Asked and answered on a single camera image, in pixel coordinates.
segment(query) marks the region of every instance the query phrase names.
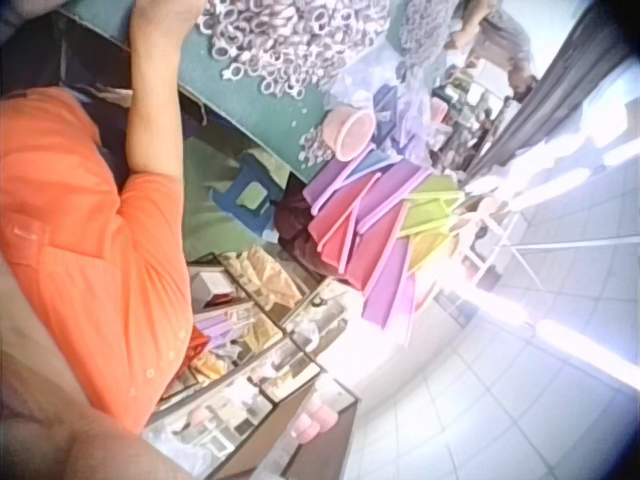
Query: shirt sleeve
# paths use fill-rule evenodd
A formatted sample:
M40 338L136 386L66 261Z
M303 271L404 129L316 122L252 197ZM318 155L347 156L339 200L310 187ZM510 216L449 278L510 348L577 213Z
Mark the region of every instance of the shirt sleeve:
M180 282L183 274L188 278L182 250L182 180L156 173L133 174L120 202L118 213L128 227L136 255L165 278Z

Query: pile of metal rings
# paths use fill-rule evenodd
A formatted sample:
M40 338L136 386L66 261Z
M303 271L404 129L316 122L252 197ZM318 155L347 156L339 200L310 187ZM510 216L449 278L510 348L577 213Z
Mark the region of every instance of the pile of metal rings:
M449 38L458 0L408 0L400 45L410 69L430 65Z
M262 77L260 90L296 99L326 88L389 27L389 0L208 0L198 19L222 78Z

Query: stool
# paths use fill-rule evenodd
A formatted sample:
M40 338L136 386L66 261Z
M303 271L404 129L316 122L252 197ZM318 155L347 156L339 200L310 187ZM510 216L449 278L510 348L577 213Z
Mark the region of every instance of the stool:
M271 202L279 202L284 192L282 187L271 178L266 167L252 154L243 153L238 163L240 163L240 174L231 186L224 192L211 188L209 196L221 210L238 219L253 234L261 237L273 220L275 207ZM238 199L252 183L257 183L267 191L255 209L238 204Z

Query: person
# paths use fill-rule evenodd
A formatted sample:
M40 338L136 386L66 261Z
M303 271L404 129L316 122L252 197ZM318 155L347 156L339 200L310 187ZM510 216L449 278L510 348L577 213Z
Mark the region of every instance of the person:
M2 478L189 478L136 434L193 326L177 78L204 7L135 2L121 192L72 93L0 103Z
M513 98L522 103L538 83L531 72L531 39L525 29L502 7L502 0L465 0L462 28L445 45L460 50L475 41L472 56L491 55L499 67L507 70Z

